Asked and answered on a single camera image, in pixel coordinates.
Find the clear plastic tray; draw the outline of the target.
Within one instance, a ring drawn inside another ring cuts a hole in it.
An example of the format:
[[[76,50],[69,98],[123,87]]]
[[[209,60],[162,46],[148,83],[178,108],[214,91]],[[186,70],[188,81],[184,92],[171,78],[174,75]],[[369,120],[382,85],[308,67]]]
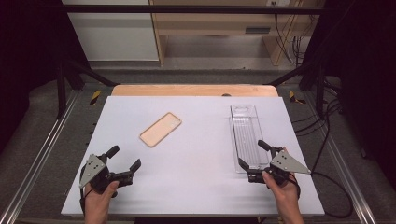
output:
[[[262,140],[262,129],[254,105],[231,105],[231,134],[233,144],[234,168],[238,174],[245,170],[238,159],[245,161],[250,168],[263,169],[268,163],[268,153],[258,145]]]

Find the wooden table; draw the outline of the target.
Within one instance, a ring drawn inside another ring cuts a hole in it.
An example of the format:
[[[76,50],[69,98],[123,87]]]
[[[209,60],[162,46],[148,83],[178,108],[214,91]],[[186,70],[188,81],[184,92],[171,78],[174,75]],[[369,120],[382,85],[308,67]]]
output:
[[[247,96],[277,97],[278,92],[271,85],[227,84],[145,84],[118,85],[112,96]]]

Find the white cabinet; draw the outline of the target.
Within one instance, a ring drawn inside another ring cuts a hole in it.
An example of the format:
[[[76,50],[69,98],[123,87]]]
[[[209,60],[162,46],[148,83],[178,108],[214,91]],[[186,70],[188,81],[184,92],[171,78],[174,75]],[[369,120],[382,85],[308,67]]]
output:
[[[69,13],[90,62],[158,61],[149,13]]]

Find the aluminium rail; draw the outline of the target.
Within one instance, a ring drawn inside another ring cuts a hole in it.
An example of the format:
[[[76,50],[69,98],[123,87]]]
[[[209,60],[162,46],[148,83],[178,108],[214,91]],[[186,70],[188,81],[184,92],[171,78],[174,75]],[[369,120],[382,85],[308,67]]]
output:
[[[53,124],[45,142],[36,155],[33,164],[21,182],[17,192],[13,196],[11,202],[8,204],[4,213],[0,216],[0,224],[15,223],[51,151],[53,150],[59,136],[61,135],[64,125],[66,124],[72,110],[74,109],[79,96],[80,91],[71,91],[70,96],[66,101],[64,113],[58,119],[56,119],[55,123]]]
[[[323,142],[320,149],[327,148],[335,170],[341,180],[342,186],[351,199],[351,207],[359,218],[360,223],[377,224],[375,216],[370,206],[366,202],[358,182],[353,176],[347,162],[341,154],[339,147],[336,145],[335,140],[331,135],[330,115],[341,107],[340,103],[337,99],[333,99],[329,103],[323,104],[324,118],[321,119],[315,110],[316,95],[306,91],[304,93],[304,97],[309,108],[313,112],[314,117],[323,121],[323,125],[319,128],[319,132],[323,137]]]

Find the dark curtain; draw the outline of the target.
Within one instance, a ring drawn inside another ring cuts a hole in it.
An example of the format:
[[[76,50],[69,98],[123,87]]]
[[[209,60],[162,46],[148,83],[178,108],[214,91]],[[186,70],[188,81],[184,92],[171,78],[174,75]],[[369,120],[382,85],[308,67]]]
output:
[[[363,147],[396,189],[396,0],[324,0],[304,59],[342,82]]]
[[[88,66],[62,0],[0,0],[0,153],[29,108],[29,93],[61,61]]]

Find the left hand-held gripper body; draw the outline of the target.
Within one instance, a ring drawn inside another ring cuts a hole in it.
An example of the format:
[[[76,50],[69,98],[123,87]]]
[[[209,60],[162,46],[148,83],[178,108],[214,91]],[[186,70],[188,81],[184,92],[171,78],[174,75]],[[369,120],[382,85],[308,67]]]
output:
[[[90,155],[80,172],[78,186],[81,195],[84,194],[84,188],[87,184],[90,184],[92,189],[99,194],[102,194],[113,181],[118,181],[120,188],[133,184],[134,165],[126,172],[116,174],[109,171],[106,162],[113,156],[114,153],[105,153],[101,156]]]

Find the black horizontal frame bar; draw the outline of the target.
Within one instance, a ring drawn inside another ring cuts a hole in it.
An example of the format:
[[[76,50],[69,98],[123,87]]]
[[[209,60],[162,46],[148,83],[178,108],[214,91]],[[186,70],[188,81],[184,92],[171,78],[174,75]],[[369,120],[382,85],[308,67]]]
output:
[[[70,13],[204,13],[204,14],[286,14],[321,15],[322,7],[242,7],[242,6],[144,6],[144,5],[62,5]]]

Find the person's left hand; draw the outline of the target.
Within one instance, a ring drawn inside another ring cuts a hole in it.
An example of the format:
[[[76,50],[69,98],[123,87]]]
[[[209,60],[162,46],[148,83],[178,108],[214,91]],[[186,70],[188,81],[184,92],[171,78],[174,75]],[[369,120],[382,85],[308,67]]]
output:
[[[119,182],[113,181],[102,194],[99,194],[88,184],[85,188],[85,217],[108,217],[110,200],[118,186]]]

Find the yellow black striped marker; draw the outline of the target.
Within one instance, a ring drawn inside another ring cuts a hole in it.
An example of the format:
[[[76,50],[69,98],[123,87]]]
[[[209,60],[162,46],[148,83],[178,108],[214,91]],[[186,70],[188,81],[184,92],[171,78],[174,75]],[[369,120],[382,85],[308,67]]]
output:
[[[99,91],[99,90],[95,91],[92,95],[89,105],[95,105],[100,94],[101,94],[101,91]]]
[[[306,104],[306,100],[297,99],[293,91],[290,91],[290,102],[291,103],[300,104],[300,105],[305,105]]]

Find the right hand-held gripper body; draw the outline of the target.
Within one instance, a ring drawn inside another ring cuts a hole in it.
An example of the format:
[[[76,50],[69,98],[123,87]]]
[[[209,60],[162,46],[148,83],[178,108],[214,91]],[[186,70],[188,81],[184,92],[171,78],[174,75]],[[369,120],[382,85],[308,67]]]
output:
[[[262,172],[269,174],[279,186],[284,185],[290,180],[291,173],[311,174],[311,171],[306,166],[294,159],[285,150],[279,150],[276,152],[268,167],[263,169],[253,169],[247,166],[248,182],[265,184]]]

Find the light wooden desk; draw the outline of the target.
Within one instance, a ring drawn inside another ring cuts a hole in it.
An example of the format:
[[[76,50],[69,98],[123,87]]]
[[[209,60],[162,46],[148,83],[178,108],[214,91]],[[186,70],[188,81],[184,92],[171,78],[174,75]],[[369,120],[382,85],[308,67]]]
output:
[[[152,6],[267,7],[267,0],[148,0]],[[291,0],[289,7],[321,7],[325,0]],[[172,35],[255,35],[262,38],[272,64],[280,65],[295,36],[313,34],[317,18],[311,15],[154,13],[157,49],[164,57],[165,38]]]

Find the beige rectangular lid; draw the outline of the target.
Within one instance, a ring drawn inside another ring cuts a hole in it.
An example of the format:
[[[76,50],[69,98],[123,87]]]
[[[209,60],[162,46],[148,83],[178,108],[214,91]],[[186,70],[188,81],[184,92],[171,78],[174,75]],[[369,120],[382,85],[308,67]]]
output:
[[[181,123],[182,120],[180,118],[168,112],[143,131],[139,138],[148,147],[155,147]]]

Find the person's right hand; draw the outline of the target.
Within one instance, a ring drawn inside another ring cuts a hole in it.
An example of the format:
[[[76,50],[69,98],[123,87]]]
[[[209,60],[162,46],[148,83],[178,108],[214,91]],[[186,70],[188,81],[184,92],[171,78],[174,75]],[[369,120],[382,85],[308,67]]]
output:
[[[280,187],[266,172],[262,172],[262,178],[267,187],[273,192],[277,210],[282,217],[300,215],[297,188],[293,184],[287,183],[284,187]]]

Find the black metal frame stand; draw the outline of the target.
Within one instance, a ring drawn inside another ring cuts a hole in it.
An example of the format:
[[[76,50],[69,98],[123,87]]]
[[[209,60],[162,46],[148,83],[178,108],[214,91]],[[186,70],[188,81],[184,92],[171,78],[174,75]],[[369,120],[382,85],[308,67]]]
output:
[[[322,69],[321,63],[306,62],[303,65],[295,68],[294,70],[288,72],[286,75],[269,82],[271,86],[278,86],[285,81],[301,76],[302,79],[299,83],[299,88],[301,91],[310,91],[313,87],[316,90],[316,100],[315,100],[315,110],[321,119],[324,118],[323,103],[324,103],[324,71]]]
[[[116,82],[113,82],[101,75],[93,72],[88,66],[84,66],[75,61],[63,61],[58,64],[56,68],[57,77],[57,92],[58,92],[58,115],[60,119],[66,111],[66,92],[65,82],[68,81],[73,90],[82,90],[85,82],[81,78],[81,74],[88,75],[89,77],[105,84],[108,87],[117,86]]]

